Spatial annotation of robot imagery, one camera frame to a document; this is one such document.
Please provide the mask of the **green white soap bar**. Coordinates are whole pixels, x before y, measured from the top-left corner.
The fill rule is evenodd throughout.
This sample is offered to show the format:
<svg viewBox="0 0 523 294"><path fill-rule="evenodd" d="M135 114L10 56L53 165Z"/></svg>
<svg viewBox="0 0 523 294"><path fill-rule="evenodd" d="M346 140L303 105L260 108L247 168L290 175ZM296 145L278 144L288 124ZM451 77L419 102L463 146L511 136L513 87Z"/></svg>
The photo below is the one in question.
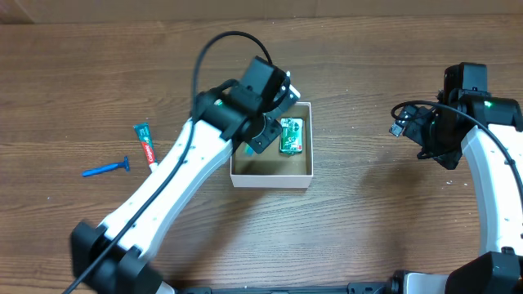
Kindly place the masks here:
<svg viewBox="0 0 523 294"><path fill-rule="evenodd" d="M303 119L282 118L280 124L283 130L280 135L279 151L283 154L300 154L303 151Z"/></svg>

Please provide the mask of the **red green toothpaste tube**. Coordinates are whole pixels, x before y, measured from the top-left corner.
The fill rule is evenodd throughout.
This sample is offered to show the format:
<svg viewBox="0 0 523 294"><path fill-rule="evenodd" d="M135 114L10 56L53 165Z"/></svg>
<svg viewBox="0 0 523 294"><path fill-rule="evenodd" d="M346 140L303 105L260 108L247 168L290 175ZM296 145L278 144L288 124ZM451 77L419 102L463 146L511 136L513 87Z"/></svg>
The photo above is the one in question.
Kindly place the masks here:
<svg viewBox="0 0 523 294"><path fill-rule="evenodd" d="M149 124L147 122L139 123L134 125L133 129L141 143L142 149L144 150L148 166L150 170L154 172L159 164L155 156L154 142L151 137Z"/></svg>

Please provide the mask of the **blue disposable razor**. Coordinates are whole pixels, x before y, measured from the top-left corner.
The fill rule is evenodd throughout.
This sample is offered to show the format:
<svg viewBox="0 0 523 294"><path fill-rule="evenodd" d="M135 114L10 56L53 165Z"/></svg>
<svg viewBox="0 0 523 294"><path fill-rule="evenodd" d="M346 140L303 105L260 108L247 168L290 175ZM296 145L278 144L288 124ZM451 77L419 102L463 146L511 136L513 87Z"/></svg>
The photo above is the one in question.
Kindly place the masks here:
<svg viewBox="0 0 523 294"><path fill-rule="evenodd" d="M130 166L129 166L129 161L128 161L127 156L125 156L123 158L122 162L111 163L111 164L107 164L107 165L104 165L101 167L95 167L95 168L86 170L82 173L82 176L83 177L95 176L95 175L99 175L102 173L111 172L111 171L114 171L114 170L117 170L120 168L123 168L126 172L130 171Z"/></svg>

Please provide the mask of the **green white toothbrush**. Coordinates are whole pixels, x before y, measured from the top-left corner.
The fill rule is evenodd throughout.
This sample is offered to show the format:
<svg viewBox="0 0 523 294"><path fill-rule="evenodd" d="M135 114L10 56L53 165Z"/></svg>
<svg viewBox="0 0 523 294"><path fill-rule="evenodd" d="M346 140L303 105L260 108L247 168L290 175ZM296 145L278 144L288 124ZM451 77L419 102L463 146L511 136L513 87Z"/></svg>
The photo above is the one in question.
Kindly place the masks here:
<svg viewBox="0 0 523 294"><path fill-rule="evenodd" d="M247 156L252 156L253 153L254 153L253 149L252 149L250 146L248 146L248 145L245 147L244 152L245 152L245 154L246 154Z"/></svg>

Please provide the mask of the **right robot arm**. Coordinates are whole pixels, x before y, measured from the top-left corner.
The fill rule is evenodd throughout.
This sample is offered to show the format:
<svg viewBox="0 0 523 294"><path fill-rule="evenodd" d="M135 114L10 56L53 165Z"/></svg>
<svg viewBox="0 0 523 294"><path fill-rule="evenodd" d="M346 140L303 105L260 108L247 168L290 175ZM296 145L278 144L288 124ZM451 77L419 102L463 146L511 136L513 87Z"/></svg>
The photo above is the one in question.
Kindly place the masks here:
<svg viewBox="0 0 523 294"><path fill-rule="evenodd" d="M391 109L389 132L421 148L447 170L465 158L480 220L479 255L450 274L401 270L385 293L520 293L522 291L522 111L488 90L487 68L462 62L445 70L436 100Z"/></svg>

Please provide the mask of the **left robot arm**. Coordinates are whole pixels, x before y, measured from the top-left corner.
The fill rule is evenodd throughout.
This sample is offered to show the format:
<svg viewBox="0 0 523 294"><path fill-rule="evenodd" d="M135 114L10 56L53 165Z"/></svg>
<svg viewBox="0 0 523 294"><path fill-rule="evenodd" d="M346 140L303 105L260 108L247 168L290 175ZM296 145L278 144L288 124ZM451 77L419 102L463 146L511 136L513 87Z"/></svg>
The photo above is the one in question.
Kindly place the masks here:
<svg viewBox="0 0 523 294"><path fill-rule="evenodd" d="M138 190L98 226L70 236L74 282L98 293L174 293L153 269L163 239L202 183L245 143L262 153L282 132L278 118L300 98L290 74L256 56L239 80L195 95L175 145Z"/></svg>

